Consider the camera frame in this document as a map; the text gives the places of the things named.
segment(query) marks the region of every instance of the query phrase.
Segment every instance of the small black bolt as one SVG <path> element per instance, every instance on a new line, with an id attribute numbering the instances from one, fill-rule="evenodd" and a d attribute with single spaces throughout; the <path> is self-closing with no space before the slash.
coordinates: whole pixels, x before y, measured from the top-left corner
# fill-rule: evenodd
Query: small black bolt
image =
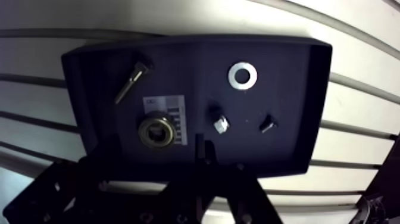
<path id="1" fill-rule="evenodd" d="M 273 127 L 278 127 L 278 124 L 274 121 L 271 115 L 267 115 L 264 122 L 260 125 L 260 132 L 266 133 Z"/>

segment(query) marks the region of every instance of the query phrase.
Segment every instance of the nut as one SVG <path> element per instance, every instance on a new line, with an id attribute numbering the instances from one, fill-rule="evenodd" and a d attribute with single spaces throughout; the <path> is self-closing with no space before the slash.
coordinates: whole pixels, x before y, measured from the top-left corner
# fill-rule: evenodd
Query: nut
<path id="1" fill-rule="evenodd" d="M 214 127 L 219 134 L 222 134 L 228 130 L 229 122 L 223 115 L 214 123 Z"/>

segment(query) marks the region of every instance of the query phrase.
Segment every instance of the metal bolt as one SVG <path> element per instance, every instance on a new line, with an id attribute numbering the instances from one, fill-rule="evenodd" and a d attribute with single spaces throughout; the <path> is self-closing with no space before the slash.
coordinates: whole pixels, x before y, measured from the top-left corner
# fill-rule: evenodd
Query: metal bolt
<path id="1" fill-rule="evenodd" d="M 219 134 L 222 134 L 228 130 L 229 122 L 225 116 L 221 115 L 220 118 L 214 123 L 214 127 Z"/>
<path id="2" fill-rule="evenodd" d="M 271 128 L 277 127 L 277 126 L 278 125 L 276 122 L 274 122 L 272 116 L 267 115 L 264 122 L 260 125 L 260 131 L 261 131 L 261 133 L 266 133 Z"/>

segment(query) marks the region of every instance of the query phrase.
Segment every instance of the barcode sticker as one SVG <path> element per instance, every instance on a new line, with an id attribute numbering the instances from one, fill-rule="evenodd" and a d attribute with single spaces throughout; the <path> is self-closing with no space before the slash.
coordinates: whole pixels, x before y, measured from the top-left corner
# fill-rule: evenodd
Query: barcode sticker
<path id="1" fill-rule="evenodd" d="M 176 130 L 174 143 L 179 145 L 188 144 L 188 136 L 186 132 L 185 96 L 176 95 L 143 97 L 143 106 L 146 114 L 152 111 L 162 111 L 169 114 Z"/>

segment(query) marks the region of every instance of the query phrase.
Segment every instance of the white slatwall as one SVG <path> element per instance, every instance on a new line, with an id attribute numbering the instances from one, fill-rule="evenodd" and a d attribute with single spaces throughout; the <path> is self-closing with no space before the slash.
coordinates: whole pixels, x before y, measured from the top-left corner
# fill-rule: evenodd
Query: white slatwall
<path id="1" fill-rule="evenodd" d="M 395 32 L 400 31 L 397 26 L 400 13 L 383 1 L 293 2 L 332 15 L 400 49 L 400 32 Z M 0 8 L 0 35 L 1 29 L 84 28 L 163 35 L 262 33 L 311 36 L 333 45 L 332 72 L 400 96 L 400 61 L 397 59 L 320 23 L 250 1 L 2 0 L 2 4 L 7 7 Z M 86 39 L 0 38 L 0 74 L 64 79 L 60 55 L 92 42 Z M 66 89 L 0 81 L 0 91 L 0 111 L 76 125 Z M 329 83 L 323 120 L 398 134 L 399 114 L 398 104 Z M 0 118 L 0 127 L 2 142 L 74 161 L 85 154 L 80 137 L 75 133 L 5 118 Z M 383 164 L 392 145 L 393 141 L 388 139 L 321 128 L 312 159 Z M 304 175 L 260 179 L 260 183 L 267 190 L 363 191 L 376 173 L 377 170 L 373 169 L 311 166 Z M 138 183 L 131 183 L 129 187 L 143 188 Z M 145 183 L 144 188 L 152 189 L 152 185 Z M 317 206 L 355 204 L 360 194 L 271 194 L 269 198 L 277 206 Z M 331 214 L 320 214 L 325 219 L 319 222 L 310 221 L 310 218 L 293 220 L 296 223 L 327 223 L 326 217 Z M 349 211 L 346 221 L 338 219 L 334 223 L 346 223 L 353 215 L 354 211 Z M 291 215 L 281 217 L 285 223 L 294 223 L 290 221 Z"/>

